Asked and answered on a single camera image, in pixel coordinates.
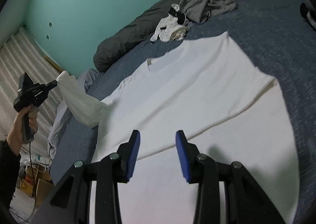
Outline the person's left hand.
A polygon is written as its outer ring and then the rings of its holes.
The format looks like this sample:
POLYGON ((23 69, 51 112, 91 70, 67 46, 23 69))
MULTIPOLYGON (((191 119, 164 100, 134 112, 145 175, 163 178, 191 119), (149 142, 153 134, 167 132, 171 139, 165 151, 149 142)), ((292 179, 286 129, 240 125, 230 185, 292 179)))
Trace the person's left hand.
POLYGON ((33 106, 27 106, 16 114, 13 125, 6 138, 6 141, 15 155, 19 155, 20 149, 23 145, 23 117, 27 114, 29 117, 29 127, 32 131, 36 131, 38 128, 37 111, 32 110, 33 106))

